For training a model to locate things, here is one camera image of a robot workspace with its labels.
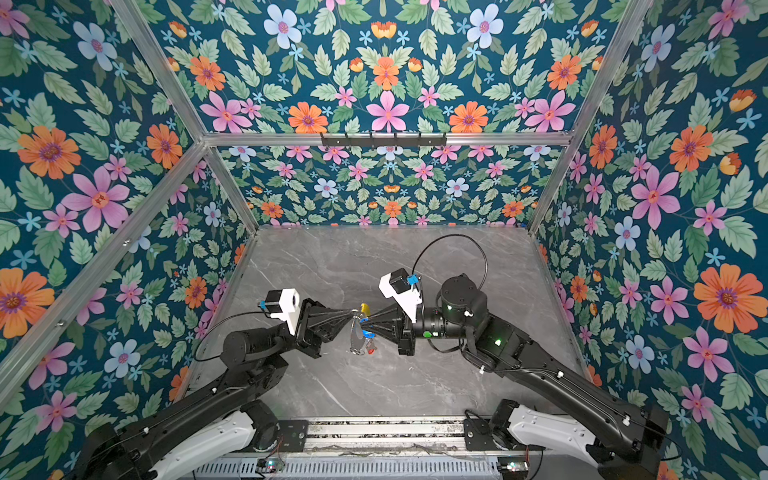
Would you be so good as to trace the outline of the silver keyring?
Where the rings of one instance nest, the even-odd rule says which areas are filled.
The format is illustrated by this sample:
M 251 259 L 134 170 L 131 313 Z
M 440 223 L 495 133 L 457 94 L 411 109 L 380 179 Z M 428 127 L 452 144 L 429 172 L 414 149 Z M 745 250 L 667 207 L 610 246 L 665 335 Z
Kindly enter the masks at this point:
M 360 325 L 360 320 L 353 318 L 350 331 L 350 352 L 355 355 L 364 355 L 367 352 L 365 345 L 366 337 Z

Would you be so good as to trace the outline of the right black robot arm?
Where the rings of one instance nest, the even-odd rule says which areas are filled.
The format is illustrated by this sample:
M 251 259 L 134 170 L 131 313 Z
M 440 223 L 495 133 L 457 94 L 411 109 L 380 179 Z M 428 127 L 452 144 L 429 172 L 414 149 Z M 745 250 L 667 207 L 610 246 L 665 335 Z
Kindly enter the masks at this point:
M 446 280 L 434 307 L 425 306 L 419 278 L 403 269 L 384 275 L 379 290 L 393 303 L 363 327 L 391 322 L 400 354 L 413 355 L 419 339 L 456 338 L 462 357 L 479 371 L 520 384 L 561 411 L 502 403 L 495 427 L 500 436 L 576 458 L 604 479 L 657 477 L 666 460 L 667 413 L 623 401 L 563 365 L 526 332 L 491 313 L 486 294 L 466 275 Z

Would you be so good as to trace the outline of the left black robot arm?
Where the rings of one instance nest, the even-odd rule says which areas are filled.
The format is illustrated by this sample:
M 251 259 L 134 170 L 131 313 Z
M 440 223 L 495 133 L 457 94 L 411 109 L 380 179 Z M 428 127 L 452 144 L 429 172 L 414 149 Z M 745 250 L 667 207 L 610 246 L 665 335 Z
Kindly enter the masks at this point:
M 225 370 L 207 385 L 126 427 L 102 425 L 86 438 L 71 479 L 159 479 L 161 462 L 209 426 L 239 412 L 250 433 L 276 422 L 259 398 L 283 378 L 288 363 L 283 354 L 299 350 L 318 358 L 357 314 L 354 309 L 330 309 L 306 299 L 298 311 L 296 332 L 286 323 L 235 330 L 227 334 L 215 358 Z

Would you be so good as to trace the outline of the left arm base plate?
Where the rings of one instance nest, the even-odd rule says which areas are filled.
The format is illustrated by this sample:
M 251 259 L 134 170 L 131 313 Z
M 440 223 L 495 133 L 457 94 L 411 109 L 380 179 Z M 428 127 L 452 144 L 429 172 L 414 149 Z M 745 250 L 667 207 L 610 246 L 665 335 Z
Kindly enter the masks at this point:
M 304 450 L 308 439 L 307 420 L 279 420 L 262 433 L 254 436 L 252 446 L 257 451 L 298 453 Z

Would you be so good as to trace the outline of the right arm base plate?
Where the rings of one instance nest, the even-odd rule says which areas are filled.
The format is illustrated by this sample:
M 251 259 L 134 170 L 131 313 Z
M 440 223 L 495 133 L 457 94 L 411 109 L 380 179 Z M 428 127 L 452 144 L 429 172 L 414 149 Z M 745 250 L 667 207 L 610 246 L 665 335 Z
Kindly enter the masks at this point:
M 500 450 L 493 437 L 493 430 L 485 419 L 465 417 L 463 419 L 465 449 L 470 452 Z

